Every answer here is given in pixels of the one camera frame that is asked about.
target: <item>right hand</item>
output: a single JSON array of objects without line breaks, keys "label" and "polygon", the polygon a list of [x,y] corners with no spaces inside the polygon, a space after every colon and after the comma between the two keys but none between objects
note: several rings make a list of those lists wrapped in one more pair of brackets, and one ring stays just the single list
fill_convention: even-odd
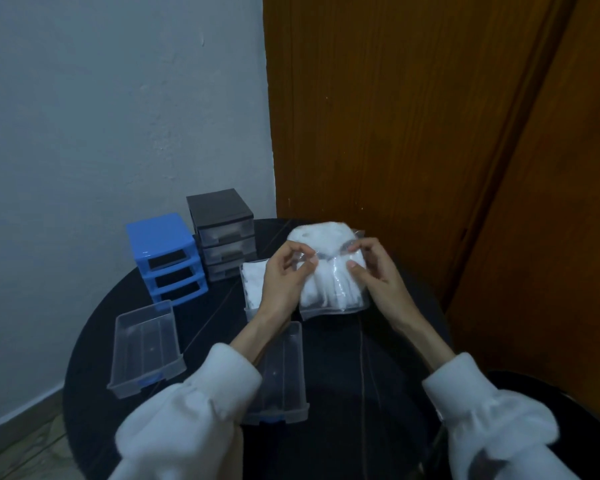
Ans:
[{"label": "right hand", "polygon": [[378,310],[395,331],[405,333],[408,331],[406,329],[417,328],[425,322],[407,291],[398,268],[375,237],[359,239],[348,250],[362,250],[368,269],[355,261],[348,261],[347,268],[357,281],[368,288]]}]

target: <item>tiled floor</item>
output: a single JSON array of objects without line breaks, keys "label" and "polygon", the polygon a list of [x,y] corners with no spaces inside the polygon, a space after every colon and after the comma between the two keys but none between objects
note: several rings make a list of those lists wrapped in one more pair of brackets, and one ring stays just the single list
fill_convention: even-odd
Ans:
[{"label": "tiled floor", "polygon": [[83,480],[64,432],[62,415],[0,454],[0,480]]}]

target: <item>table top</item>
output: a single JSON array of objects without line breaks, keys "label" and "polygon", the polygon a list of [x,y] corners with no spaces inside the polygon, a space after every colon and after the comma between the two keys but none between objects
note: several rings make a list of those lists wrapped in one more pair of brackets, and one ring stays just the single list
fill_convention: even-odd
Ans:
[{"label": "table top", "polygon": [[[269,258],[297,225],[295,219],[255,222],[258,258]],[[429,288],[402,272],[414,302],[450,342],[444,314]],[[90,480],[106,479],[120,457],[114,435],[142,402],[197,370],[211,346],[229,343],[246,324],[240,277],[209,283],[208,293],[175,308],[187,371],[117,399],[107,389],[116,317],[152,302],[137,269],[104,297],[73,349],[64,382],[64,421],[74,458]],[[297,311],[293,320],[300,320]],[[440,427],[421,381],[415,350],[375,306],[352,315],[303,322],[309,419],[296,424],[244,426],[244,478],[403,479],[426,455]]]}]

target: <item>door panel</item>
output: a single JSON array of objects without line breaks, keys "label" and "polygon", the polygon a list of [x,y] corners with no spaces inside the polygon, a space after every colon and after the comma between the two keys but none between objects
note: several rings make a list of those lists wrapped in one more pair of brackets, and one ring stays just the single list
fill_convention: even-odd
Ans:
[{"label": "door panel", "polygon": [[579,0],[448,311],[456,345],[600,414],[600,0]]},{"label": "door panel", "polygon": [[278,215],[364,228],[442,295],[564,1],[264,0]]}]

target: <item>white fleece sleeve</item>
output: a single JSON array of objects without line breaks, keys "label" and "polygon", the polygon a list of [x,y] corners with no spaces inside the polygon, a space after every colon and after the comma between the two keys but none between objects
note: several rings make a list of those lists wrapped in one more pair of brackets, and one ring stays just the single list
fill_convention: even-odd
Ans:
[{"label": "white fleece sleeve", "polygon": [[448,428],[455,480],[577,479],[546,447],[559,437],[549,408],[497,389],[471,355],[458,355],[422,385]]},{"label": "white fleece sleeve", "polygon": [[110,480],[241,479],[239,423],[261,382],[242,355],[214,345],[192,376],[153,396],[120,425],[122,460]]}]

